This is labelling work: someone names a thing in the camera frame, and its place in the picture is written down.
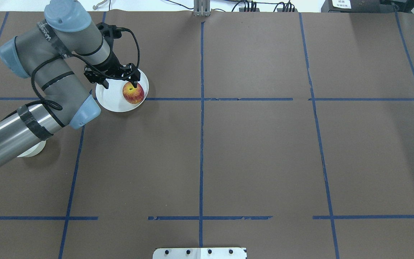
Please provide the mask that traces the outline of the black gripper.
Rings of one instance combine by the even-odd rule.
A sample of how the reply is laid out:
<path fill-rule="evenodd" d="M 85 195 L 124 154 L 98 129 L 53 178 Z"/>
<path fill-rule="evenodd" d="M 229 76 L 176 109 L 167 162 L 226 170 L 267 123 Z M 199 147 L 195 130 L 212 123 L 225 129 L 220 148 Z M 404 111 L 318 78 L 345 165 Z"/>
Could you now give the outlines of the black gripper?
<path fill-rule="evenodd" d="M 104 62 L 89 66 L 86 64 L 84 75 L 90 83 L 101 84 L 106 90 L 109 89 L 107 79 L 131 82 L 133 88 L 138 87 L 140 71 L 133 63 L 120 64 L 115 54 L 110 54 Z"/>

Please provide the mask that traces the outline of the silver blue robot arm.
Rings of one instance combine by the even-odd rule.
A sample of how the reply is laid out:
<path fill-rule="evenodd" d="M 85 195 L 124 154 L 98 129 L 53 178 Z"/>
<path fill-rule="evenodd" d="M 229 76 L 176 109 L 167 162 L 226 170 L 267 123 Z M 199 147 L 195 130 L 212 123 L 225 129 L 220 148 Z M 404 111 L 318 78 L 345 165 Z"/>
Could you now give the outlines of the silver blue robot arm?
<path fill-rule="evenodd" d="M 29 78 L 37 96 L 0 121 L 0 167 L 62 128 L 81 128 L 100 115 L 66 59 L 84 62 L 87 80 L 106 89 L 107 79 L 137 85 L 139 63 L 120 64 L 113 51 L 114 39 L 123 32 L 131 30 L 95 24 L 77 0 L 51 0 L 35 28 L 0 47 L 2 62 L 18 77 Z"/>

